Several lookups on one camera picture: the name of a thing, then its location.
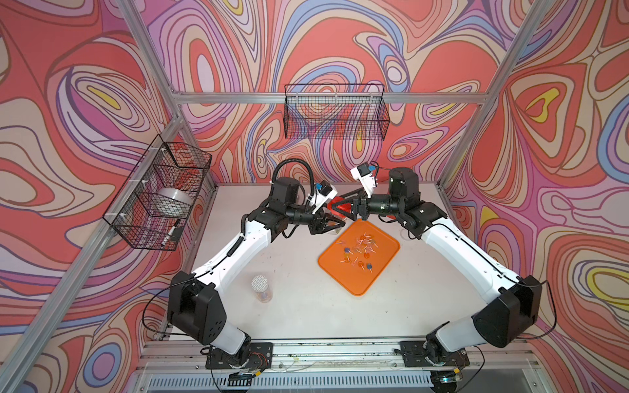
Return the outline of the candies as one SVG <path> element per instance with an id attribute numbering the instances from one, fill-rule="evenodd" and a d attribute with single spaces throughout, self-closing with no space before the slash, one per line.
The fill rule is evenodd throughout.
<path id="1" fill-rule="evenodd" d="M 373 264 L 370 259 L 379 248 L 374 235 L 363 233 L 356 237 L 353 243 L 347 240 L 338 240 L 334 242 L 334 245 L 341 248 L 340 264 L 349 264 L 363 271 L 373 272 Z"/>

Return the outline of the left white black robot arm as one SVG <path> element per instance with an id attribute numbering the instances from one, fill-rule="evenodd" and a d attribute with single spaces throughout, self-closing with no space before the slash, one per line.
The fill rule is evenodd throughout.
<path id="1" fill-rule="evenodd" d="M 228 321 L 221 296 L 252 259 L 267 248 L 289 225 L 325 234 L 344 222 L 325 210 L 337 196 L 327 181 L 314 185 L 302 204 L 294 178 L 281 177 L 271 184 L 269 196 L 240 223 L 240 232 L 211 260 L 192 273 L 179 272 L 171 281 L 166 319 L 169 324 L 204 346 L 211 346 L 245 365 L 251 355 L 251 337 Z"/>

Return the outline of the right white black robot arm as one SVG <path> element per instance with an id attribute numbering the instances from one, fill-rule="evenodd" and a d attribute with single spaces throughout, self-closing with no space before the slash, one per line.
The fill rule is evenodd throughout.
<path id="1" fill-rule="evenodd" d="M 329 209 L 348 219 L 392 216 L 403 229 L 439 252 L 473 285 L 486 305 L 470 316 L 446 322 L 427 335 L 421 353 L 427 362 L 443 365 L 467 346 L 504 348 L 537 322 L 542 283 L 518 275 L 471 242 L 419 191 L 419 176 L 410 168 L 390 170 L 388 191 L 376 193 L 376 165 L 362 164 L 352 176 L 362 187 L 341 196 Z"/>

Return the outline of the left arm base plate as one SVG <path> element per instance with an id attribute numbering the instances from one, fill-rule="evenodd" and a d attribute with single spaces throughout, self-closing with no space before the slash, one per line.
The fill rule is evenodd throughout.
<path id="1" fill-rule="evenodd" d="M 235 355 L 212 346 L 201 349 L 206 356 L 206 369 L 211 370 L 264 371 L 272 366 L 273 353 L 272 342 L 249 343 Z"/>

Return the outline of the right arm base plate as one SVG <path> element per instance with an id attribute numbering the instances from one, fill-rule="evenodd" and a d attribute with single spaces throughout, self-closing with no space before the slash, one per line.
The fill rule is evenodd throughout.
<path id="1" fill-rule="evenodd" d="M 437 342 L 402 341 L 394 353 L 403 358 L 406 367 L 465 368 L 470 365 L 463 350 L 447 352 Z"/>

